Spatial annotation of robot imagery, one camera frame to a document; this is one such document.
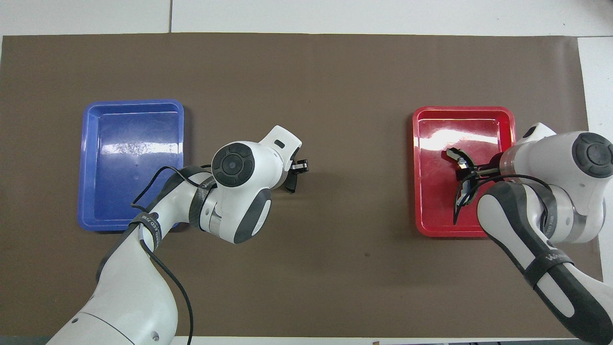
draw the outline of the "black strap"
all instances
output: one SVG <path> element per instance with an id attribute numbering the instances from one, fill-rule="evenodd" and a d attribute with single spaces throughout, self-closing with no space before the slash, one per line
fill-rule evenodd
<path id="1" fill-rule="evenodd" d="M 217 183 L 212 175 L 208 179 L 202 181 L 198 186 L 192 198 L 192 202 L 189 205 L 189 224 L 192 227 L 203 230 L 200 226 L 200 213 L 202 212 L 202 207 L 207 200 L 208 194 L 211 192 L 211 189 L 215 187 L 217 187 Z"/>
<path id="2" fill-rule="evenodd" d="M 544 253 L 539 254 L 524 271 L 524 278 L 530 284 L 532 288 L 536 286 L 539 280 L 547 273 L 553 266 L 557 266 L 561 263 L 574 262 L 560 249 L 551 249 Z"/>
<path id="3" fill-rule="evenodd" d="M 152 214 L 141 212 L 130 222 L 130 224 L 140 223 L 149 229 L 151 237 L 153 237 L 153 250 L 158 248 L 159 243 L 162 241 L 162 227 L 160 227 L 157 218 L 158 214 L 155 212 Z"/>

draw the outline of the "cable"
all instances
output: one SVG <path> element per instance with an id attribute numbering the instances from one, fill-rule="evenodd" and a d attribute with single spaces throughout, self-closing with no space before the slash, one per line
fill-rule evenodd
<path id="1" fill-rule="evenodd" d="M 164 272 L 166 272 L 166 274 L 168 274 L 168 277 L 170 277 L 172 279 L 172 281 L 175 282 L 175 284 L 177 285 L 179 290 L 181 290 L 181 293 L 183 294 L 183 298 L 185 299 L 185 304 L 188 306 L 188 312 L 189 312 L 189 337 L 188 337 L 188 345 L 190 345 L 191 344 L 191 338 L 194 335 L 194 313 L 192 312 L 192 309 L 191 309 L 191 303 L 189 302 L 188 293 L 185 292 L 185 289 L 183 288 L 183 285 L 181 285 L 181 283 L 179 282 L 179 279 L 177 279 L 177 277 L 175 277 L 175 275 L 172 274 L 172 272 L 170 272 L 168 267 L 166 267 L 166 265 L 164 265 L 162 263 L 162 261 L 157 256 L 155 256 L 155 254 L 151 251 L 151 249 L 149 249 L 149 247 L 147 247 L 147 244 L 145 243 L 144 239 L 140 240 L 140 246 L 143 247 L 143 250 L 151 257 L 151 259 L 153 261 L 155 261 L 155 263 L 158 264 L 158 266 Z"/>
<path id="2" fill-rule="evenodd" d="M 550 187 L 548 184 L 546 184 L 546 183 L 545 183 L 543 180 L 541 180 L 541 179 L 537 179 L 536 177 L 532 177 L 532 176 L 528 176 L 528 175 L 522 175 L 522 174 L 508 174 L 508 175 L 498 175 L 498 176 L 489 177 L 489 178 L 487 178 L 487 179 L 481 180 L 481 182 L 479 182 L 477 185 L 475 185 L 475 186 L 474 186 L 474 187 L 473 187 L 473 188 L 472 188 L 472 189 L 471 189 L 471 190 L 470 190 L 470 191 L 469 191 L 469 192 L 468 192 L 468 193 L 467 193 L 467 194 L 466 194 L 466 195 L 465 195 L 465 196 L 462 198 L 462 200 L 460 200 L 460 204 L 456 204 L 456 205 L 457 205 L 457 208 L 456 208 L 456 209 L 454 209 L 454 225 L 457 223 L 458 216 L 460 215 L 460 210 L 462 209 L 462 207 L 464 206 L 464 203 L 466 202 L 466 200 L 468 199 L 468 197 L 469 197 L 470 195 L 472 195 L 474 192 L 476 192 L 476 191 L 479 189 L 479 187 L 481 187 L 482 185 L 484 185 L 484 184 L 486 184 L 486 183 L 488 183 L 488 182 L 491 182 L 491 181 L 493 181 L 493 180 L 497 180 L 497 179 L 505 179 L 505 178 L 507 178 L 507 177 L 519 177 L 519 178 L 521 178 L 521 179 L 528 179 L 528 180 L 532 180 L 532 181 L 538 182 L 539 184 L 543 185 L 545 188 L 547 188 L 547 189 L 548 189 L 548 190 L 551 192 L 551 187 Z M 456 193 L 455 193 L 455 198 L 454 198 L 454 202 L 456 202 L 456 200 L 457 200 L 457 198 L 458 198 L 458 195 L 459 195 L 459 193 L 460 193 L 460 190 L 461 190 L 460 188 L 458 188 L 458 189 L 456 190 Z"/>
<path id="3" fill-rule="evenodd" d="M 151 188 L 151 185 L 153 185 L 153 182 L 155 182 L 155 180 L 158 178 L 158 176 L 160 175 L 160 173 L 162 173 L 162 171 L 166 170 L 166 169 L 170 169 L 172 171 L 174 171 L 176 174 L 178 174 L 185 182 L 188 182 L 189 184 L 191 184 L 194 187 L 199 187 L 199 184 L 195 183 L 194 181 L 188 179 L 187 177 L 185 177 L 181 171 L 177 170 L 177 168 L 175 168 L 174 166 L 168 166 L 165 165 L 161 168 L 158 169 L 158 171 L 155 173 L 155 175 L 153 175 L 153 177 L 151 178 L 151 180 L 149 181 L 149 184 L 147 185 L 147 187 L 145 187 L 145 189 L 143 189 L 142 192 L 140 192 L 140 194 L 136 197 L 136 199 L 134 199 L 134 201 L 130 204 L 130 206 L 139 209 L 143 212 L 147 212 L 147 210 L 140 206 L 140 205 L 136 205 L 136 203 L 143 197 L 143 195 L 145 195 L 145 193 L 149 190 L 149 188 Z"/>

